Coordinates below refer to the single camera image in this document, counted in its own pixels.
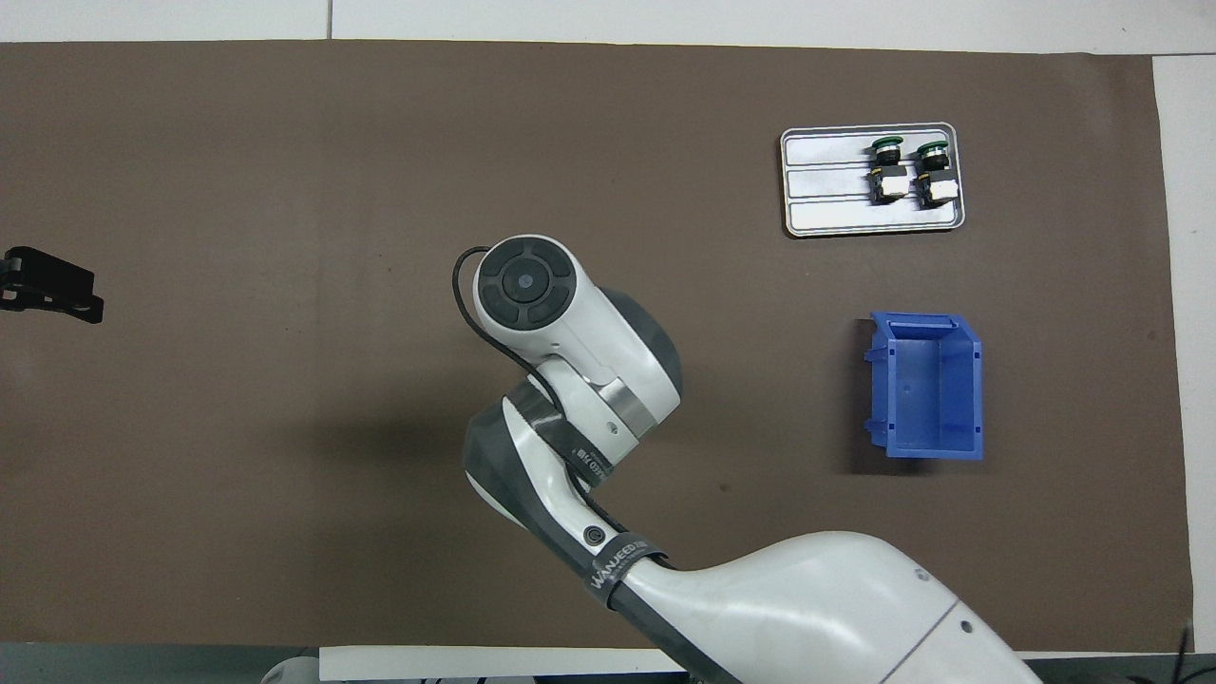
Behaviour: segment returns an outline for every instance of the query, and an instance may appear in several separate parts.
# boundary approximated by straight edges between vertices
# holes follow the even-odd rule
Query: black bracket
[[[13,247],[0,260],[0,309],[43,309],[101,323],[103,305],[92,295],[91,270],[33,247]]]

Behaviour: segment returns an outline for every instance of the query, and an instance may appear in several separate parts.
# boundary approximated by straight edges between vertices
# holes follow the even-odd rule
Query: blue bin
[[[984,358],[963,316],[874,312],[871,441],[896,459],[984,458]]]

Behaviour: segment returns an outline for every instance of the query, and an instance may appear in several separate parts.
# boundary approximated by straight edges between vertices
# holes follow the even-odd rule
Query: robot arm
[[[1038,682],[946,587],[872,537],[806,534],[698,571],[657,560],[587,490],[679,405],[675,347],[548,237],[496,245],[475,279],[485,331],[545,382],[529,377],[471,421],[469,482],[691,673],[714,684]]]

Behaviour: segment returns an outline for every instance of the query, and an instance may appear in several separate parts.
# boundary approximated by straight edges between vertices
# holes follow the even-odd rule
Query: silver tray
[[[925,209],[912,187],[890,204],[869,198],[869,145],[901,135],[900,166],[916,178],[916,148],[934,140],[950,142],[946,153],[958,174],[958,198]],[[945,122],[885,125],[792,128],[781,135],[781,173],[786,194],[786,230],[795,237],[950,230],[963,223],[963,172],[958,136]]]

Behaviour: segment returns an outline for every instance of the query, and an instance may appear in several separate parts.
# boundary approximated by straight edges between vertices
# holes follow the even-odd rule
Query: brown table surface
[[[792,240],[790,127],[947,120],[967,223]],[[519,372],[461,250],[567,242],[683,358],[599,494],[681,567],[877,534],[1024,650],[1169,650],[1190,577],[1147,57],[0,45],[0,232],[106,320],[0,315],[0,640],[641,646],[472,492]],[[868,444],[871,310],[967,316],[983,462]]]

